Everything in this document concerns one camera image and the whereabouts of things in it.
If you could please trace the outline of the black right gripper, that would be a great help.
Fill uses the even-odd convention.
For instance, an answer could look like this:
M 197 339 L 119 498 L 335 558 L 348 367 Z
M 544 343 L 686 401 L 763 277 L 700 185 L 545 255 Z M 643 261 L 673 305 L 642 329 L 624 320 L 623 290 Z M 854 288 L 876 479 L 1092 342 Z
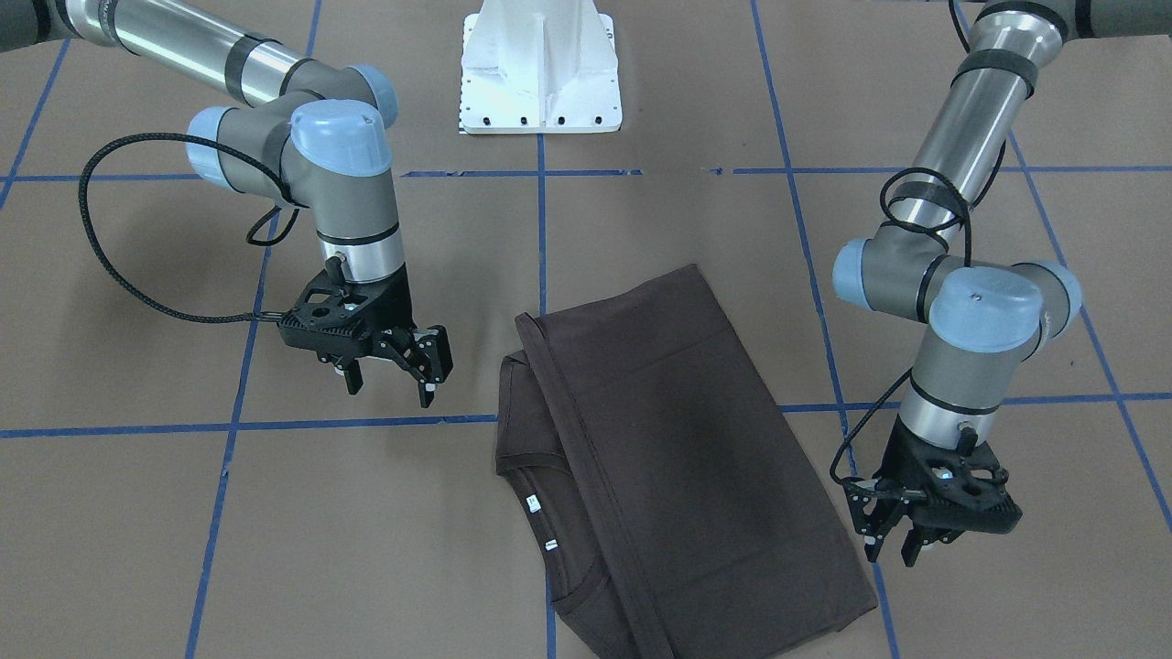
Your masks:
M 416 330 L 404 265 L 384 279 L 355 283 L 346 280 L 339 264 L 327 264 L 306 284 L 277 330 L 293 349 L 314 351 L 325 362 L 338 362 L 349 395 L 364 387 L 359 358 L 397 364 L 418 386 L 424 409 L 454 368 L 445 327 Z

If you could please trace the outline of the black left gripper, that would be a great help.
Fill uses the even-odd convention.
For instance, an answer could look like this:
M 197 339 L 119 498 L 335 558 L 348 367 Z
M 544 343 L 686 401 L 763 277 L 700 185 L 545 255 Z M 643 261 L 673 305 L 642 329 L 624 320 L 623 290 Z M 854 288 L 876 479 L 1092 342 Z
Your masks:
M 950 544 L 967 531 L 1011 534 L 1023 512 L 1007 491 L 1007 480 L 1006 468 L 974 429 L 961 430 L 956 448 L 942 448 L 895 423 L 883 466 L 871 478 L 845 478 L 844 495 L 870 563 L 878 561 L 901 519 L 912 522 L 901 557 L 905 568 L 915 568 L 925 546 L 936 542 Z

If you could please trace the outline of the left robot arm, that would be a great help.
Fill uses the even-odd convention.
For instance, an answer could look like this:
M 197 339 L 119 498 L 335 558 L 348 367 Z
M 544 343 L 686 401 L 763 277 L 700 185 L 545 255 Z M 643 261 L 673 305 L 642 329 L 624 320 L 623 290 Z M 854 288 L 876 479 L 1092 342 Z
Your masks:
M 1002 162 L 1011 124 L 1063 46 L 1168 35 L 1167 1 L 989 1 L 961 32 L 965 59 L 912 167 L 880 192 L 883 225 L 834 260 L 841 300 L 925 326 L 906 393 L 871 477 L 837 476 L 863 552 L 875 562 L 897 525 L 914 566 L 962 534 L 1010 534 L 1021 508 L 988 443 L 1020 364 L 1067 333 L 1081 283 L 1064 265 L 972 257 L 970 215 Z

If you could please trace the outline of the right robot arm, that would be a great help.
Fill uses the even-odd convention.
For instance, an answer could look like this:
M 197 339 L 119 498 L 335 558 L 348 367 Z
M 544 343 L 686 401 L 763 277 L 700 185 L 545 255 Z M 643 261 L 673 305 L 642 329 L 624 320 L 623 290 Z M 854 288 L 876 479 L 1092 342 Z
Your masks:
M 442 326 L 413 318 L 406 249 L 384 130 L 398 116 L 396 91 L 370 66 L 334 68 L 274 38 L 243 29 L 180 1 L 5 1 L 4 50 L 77 38 L 128 50 L 227 93 L 184 133 L 114 140 L 88 159 L 79 210 L 93 254 L 130 295 L 196 324 L 275 324 L 285 345 L 329 364 L 356 394 L 361 360 L 397 364 L 430 407 L 454 368 Z M 100 163 L 122 147 L 179 142 L 202 179 L 272 201 L 263 222 L 309 211 L 323 266 L 288 311 L 193 315 L 152 299 L 113 266 L 91 224 L 89 186 Z

